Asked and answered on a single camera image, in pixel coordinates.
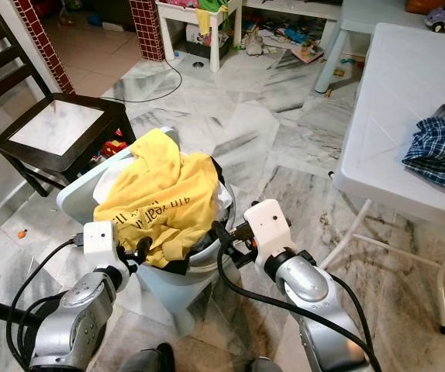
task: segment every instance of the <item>red brick pillar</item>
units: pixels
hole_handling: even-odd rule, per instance
[[[164,47],[154,0],[129,0],[142,58],[162,61]]]
[[[35,9],[33,9],[29,0],[14,0],[14,3],[36,47],[42,54],[45,62],[47,62],[47,66],[50,68],[56,82],[59,84],[60,89],[64,93],[74,93],[74,88],[67,78],[66,71],[64,71],[60,64],[59,57],[56,55],[52,44],[50,44],[40,20],[36,16]]]

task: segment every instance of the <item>doorway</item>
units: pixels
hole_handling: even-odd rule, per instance
[[[65,1],[64,11],[51,1],[59,6],[40,14],[33,6],[76,94],[99,97],[142,59],[127,0],[129,17],[108,18],[122,24],[102,20],[106,1]]]

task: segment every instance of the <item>black wooden chair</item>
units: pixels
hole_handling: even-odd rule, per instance
[[[6,43],[5,49],[0,51],[0,70],[3,68],[3,72],[11,66],[13,69],[0,78],[0,97],[33,78],[45,98],[0,134],[0,153],[40,195],[48,193],[37,179],[64,188],[42,172],[65,184],[71,183],[87,168],[89,160],[105,141],[114,137],[117,129],[121,129],[128,144],[134,142],[135,135],[123,104],[52,93],[0,15],[0,42],[3,40]],[[40,171],[29,169],[27,165]]]

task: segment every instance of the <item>person's foot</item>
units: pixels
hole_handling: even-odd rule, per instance
[[[167,371],[176,372],[176,366],[174,365],[174,351],[171,345],[169,345],[168,343],[161,343],[157,347],[157,350],[159,350],[165,357]]]

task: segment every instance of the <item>yellow shirt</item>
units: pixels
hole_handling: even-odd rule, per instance
[[[212,196],[219,181],[212,160],[203,153],[180,153],[159,129],[139,138],[130,151],[136,160],[95,208],[94,220],[114,221],[126,250],[136,249],[145,236],[152,238],[150,265],[183,260],[216,216]]]

